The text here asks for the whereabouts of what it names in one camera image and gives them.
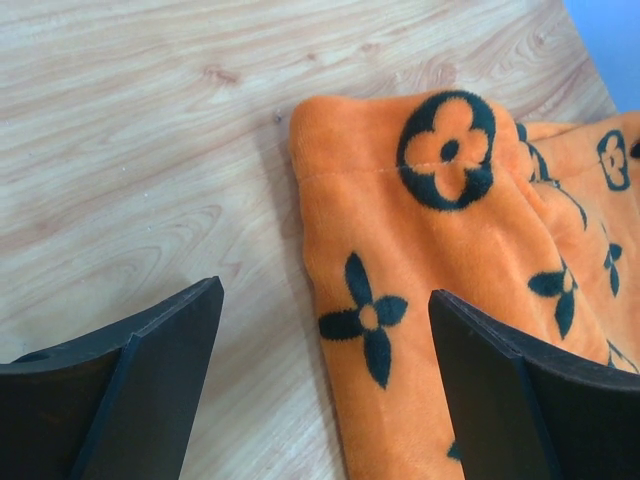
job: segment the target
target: circle flower motif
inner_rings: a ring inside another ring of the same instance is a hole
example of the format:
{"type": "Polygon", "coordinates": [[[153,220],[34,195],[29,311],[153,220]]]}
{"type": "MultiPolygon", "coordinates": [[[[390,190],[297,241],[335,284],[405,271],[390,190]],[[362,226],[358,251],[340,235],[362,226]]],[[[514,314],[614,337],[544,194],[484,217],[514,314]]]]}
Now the circle flower motif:
{"type": "Polygon", "coordinates": [[[620,130],[608,132],[598,142],[597,150],[609,188],[616,192],[629,188],[631,179],[622,132],[620,130]]]}
{"type": "Polygon", "coordinates": [[[409,117],[398,143],[405,187],[436,210],[468,207],[493,185],[495,131],[493,112],[477,95],[454,90],[429,97],[409,117]]]}

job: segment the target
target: black flower pattern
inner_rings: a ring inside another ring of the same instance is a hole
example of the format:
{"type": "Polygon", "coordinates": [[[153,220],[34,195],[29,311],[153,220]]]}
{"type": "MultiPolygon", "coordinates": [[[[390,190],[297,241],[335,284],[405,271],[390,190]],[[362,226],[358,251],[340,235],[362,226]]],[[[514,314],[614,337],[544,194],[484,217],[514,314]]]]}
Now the black flower pattern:
{"type": "Polygon", "coordinates": [[[362,336],[364,357],[373,379],[386,388],[391,372],[391,342],[385,328],[397,325],[407,302],[395,295],[373,298],[362,260],[352,253],[345,264],[345,280],[356,308],[320,317],[320,335],[327,340],[351,340],[362,336]]]}
{"type": "Polygon", "coordinates": [[[477,95],[452,90],[429,97],[409,117],[398,142],[396,164],[402,182],[429,208],[468,207],[493,185],[495,134],[493,111],[477,95]],[[416,162],[408,158],[408,151],[419,136],[425,148],[420,151],[423,160],[416,162]]]}
{"type": "Polygon", "coordinates": [[[541,297],[558,297],[555,319],[560,330],[560,336],[564,338],[573,323],[573,315],[575,313],[573,292],[578,288],[578,284],[564,260],[562,261],[561,270],[540,272],[531,277],[529,288],[541,297]]]}
{"type": "Polygon", "coordinates": [[[620,130],[611,130],[598,142],[600,165],[607,185],[614,192],[626,190],[631,185],[624,137],[620,130]]]}
{"type": "Polygon", "coordinates": [[[580,217],[582,218],[582,227],[584,230],[586,230],[587,229],[587,212],[584,211],[584,208],[582,208],[582,205],[580,205],[569,192],[567,192],[564,188],[562,188],[562,185],[560,184],[559,180],[556,180],[551,177],[551,175],[549,174],[549,167],[547,166],[546,160],[544,159],[542,154],[538,151],[538,149],[527,141],[527,129],[525,128],[525,126],[522,125],[521,123],[516,123],[516,129],[518,131],[519,140],[527,145],[527,148],[529,149],[529,155],[531,155],[531,158],[533,159],[537,167],[536,169],[534,169],[534,172],[531,174],[531,178],[529,179],[529,181],[536,182],[536,183],[545,183],[547,185],[550,185],[556,190],[558,190],[560,193],[562,193],[564,196],[566,196],[569,200],[571,200],[571,202],[576,206],[576,208],[580,212],[580,217]]]}
{"type": "Polygon", "coordinates": [[[604,268],[609,270],[609,282],[611,283],[611,291],[614,297],[618,295],[618,290],[620,289],[620,276],[616,268],[616,261],[620,259],[621,255],[622,247],[617,243],[610,243],[609,251],[604,259],[604,268]]]}

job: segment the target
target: black angled bracket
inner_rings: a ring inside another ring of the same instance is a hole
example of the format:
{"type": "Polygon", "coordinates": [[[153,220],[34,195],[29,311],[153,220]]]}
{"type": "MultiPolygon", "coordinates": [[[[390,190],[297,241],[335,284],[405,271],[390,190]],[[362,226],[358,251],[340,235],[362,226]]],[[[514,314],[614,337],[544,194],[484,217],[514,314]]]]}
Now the black angled bracket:
{"type": "Polygon", "coordinates": [[[640,375],[554,347],[442,290],[429,315],[467,480],[640,479],[640,375]]]}
{"type": "Polygon", "coordinates": [[[0,365],[8,479],[176,480],[222,309],[217,278],[0,365]]]}

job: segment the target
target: wooden table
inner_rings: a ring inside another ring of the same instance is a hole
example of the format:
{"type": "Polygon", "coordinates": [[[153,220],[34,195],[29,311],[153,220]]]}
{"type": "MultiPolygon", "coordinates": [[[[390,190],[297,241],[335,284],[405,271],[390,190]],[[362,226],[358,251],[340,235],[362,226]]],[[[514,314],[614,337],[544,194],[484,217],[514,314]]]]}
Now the wooden table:
{"type": "Polygon", "coordinates": [[[4,0],[0,71],[0,361],[219,275],[184,480],[345,478],[298,102],[456,85],[525,119],[614,113],[560,0],[4,0]]]}

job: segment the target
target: orange velvet cloth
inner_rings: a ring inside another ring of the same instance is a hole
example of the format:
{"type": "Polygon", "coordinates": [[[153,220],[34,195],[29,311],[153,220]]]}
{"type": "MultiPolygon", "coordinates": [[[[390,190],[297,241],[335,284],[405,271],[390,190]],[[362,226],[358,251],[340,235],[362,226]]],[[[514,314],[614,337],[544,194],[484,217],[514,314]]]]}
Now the orange velvet cloth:
{"type": "Polygon", "coordinates": [[[522,125],[461,90],[297,107],[305,262],[352,480],[463,478],[434,289],[638,371],[638,140],[640,112],[522,125]]]}

